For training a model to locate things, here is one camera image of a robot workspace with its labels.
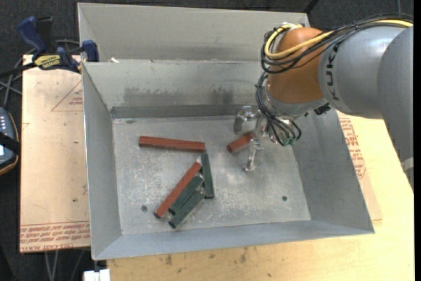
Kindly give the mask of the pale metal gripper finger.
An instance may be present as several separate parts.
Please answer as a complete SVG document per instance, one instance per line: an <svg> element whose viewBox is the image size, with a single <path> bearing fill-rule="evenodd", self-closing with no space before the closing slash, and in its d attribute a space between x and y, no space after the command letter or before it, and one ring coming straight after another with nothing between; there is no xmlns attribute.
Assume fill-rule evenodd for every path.
<svg viewBox="0 0 421 281"><path fill-rule="evenodd" d="M247 161L243 167L244 171L250 172L257 168L260 163L261 153L264 148L259 139L252 139L247 148Z"/></svg>
<svg viewBox="0 0 421 281"><path fill-rule="evenodd" d="M246 105L240 108L235 113L234 118L234 132L236 134L240 133L242 131L243 123L250 122L252 120L258 119L260 116L260 110L256 109L254 110L252 106Z"/></svg>

